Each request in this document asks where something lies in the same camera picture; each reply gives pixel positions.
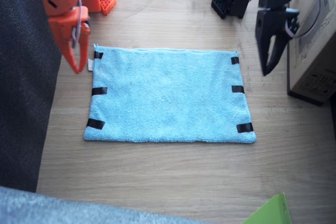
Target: black clamp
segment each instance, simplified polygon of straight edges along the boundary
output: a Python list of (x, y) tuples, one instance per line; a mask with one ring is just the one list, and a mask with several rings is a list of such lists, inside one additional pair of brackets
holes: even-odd
[[(259, 10), (256, 23), (256, 39), (260, 63), (264, 76), (271, 73), (279, 63), (287, 43), (298, 31), (299, 11), (286, 8), (291, 0), (259, 0)], [(276, 36), (271, 57), (268, 61), (268, 51), (272, 36)]]

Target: orange robotic arm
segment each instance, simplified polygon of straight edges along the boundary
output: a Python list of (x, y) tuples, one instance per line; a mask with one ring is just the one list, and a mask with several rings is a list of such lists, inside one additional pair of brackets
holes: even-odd
[[(88, 61), (89, 14), (85, 6), (76, 6), (81, 0), (43, 0), (54, 40), (75, 73), (83, 71)], [(80, 43), (80, 64), (77, 66), (71, 40)]]

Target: cardboard box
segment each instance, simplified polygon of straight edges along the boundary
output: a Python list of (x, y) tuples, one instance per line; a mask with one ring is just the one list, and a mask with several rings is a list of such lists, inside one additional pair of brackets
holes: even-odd
[[(301, 31), (307, 31), (317, 15), (317, 0), (293, 0), (290, 7), (300, 10)], [(314, 29), (289, 43), (287, 71), (293, 97), (322, 105), (336, 92), (335, 0), (321, 0)]]

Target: gray carpet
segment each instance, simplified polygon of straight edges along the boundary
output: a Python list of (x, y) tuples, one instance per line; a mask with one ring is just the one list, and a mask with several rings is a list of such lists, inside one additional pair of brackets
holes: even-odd
[(66, 201), (0, 187), (0, 223), (202, 224), (189, 219)]

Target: white label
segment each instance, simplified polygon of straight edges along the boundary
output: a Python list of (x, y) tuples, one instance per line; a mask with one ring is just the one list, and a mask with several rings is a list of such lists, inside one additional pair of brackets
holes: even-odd
[(93, 60), (88, 59), (88, 70), (93, 71)]

